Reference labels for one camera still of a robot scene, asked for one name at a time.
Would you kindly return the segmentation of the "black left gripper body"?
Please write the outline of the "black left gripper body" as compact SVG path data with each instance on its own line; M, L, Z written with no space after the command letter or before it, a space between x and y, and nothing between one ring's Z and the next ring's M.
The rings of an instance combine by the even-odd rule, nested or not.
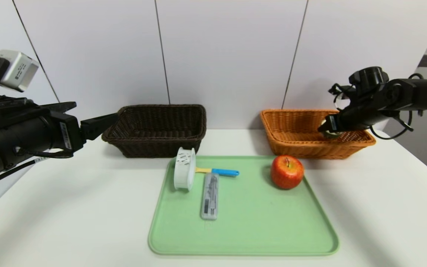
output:
M12 111L2 123L2 162L14 167L32 156L69 158L83 147L76 117L58 111Z

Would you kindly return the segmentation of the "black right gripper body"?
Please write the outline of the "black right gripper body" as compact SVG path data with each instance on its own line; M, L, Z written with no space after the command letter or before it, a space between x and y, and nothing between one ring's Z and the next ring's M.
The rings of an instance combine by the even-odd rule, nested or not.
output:
M329 132L349 132L367 129L371 125L370 105L349 105L335 115L326 117Z

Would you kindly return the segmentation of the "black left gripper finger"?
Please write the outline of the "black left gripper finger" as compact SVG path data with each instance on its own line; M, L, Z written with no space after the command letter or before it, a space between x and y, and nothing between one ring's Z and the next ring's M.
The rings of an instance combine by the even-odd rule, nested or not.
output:
M47 105L41 105L42 114L51 114L51 113L66 113L73 108L76 108L76 102L61 102L61 103L53 103Z
M80 122L81 138L83 140L95 140L102 135L109 127L117 122L119 116L117 113L112 113L100 117L83 120Z

